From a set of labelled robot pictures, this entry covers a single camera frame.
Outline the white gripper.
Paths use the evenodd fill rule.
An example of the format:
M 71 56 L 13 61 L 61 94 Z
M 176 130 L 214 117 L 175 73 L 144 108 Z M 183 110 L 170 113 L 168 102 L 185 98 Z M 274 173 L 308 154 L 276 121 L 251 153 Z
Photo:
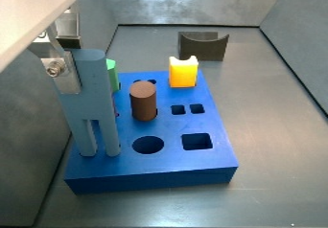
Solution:
M 29 45 L 61 94 L 80 92 L 73 56 L 64 50 L 81 47 L 79 15 L 68 9 L 75 1 L 0 0 L 0 73 Z M 56 32 L 48 27 L 53 20 Z

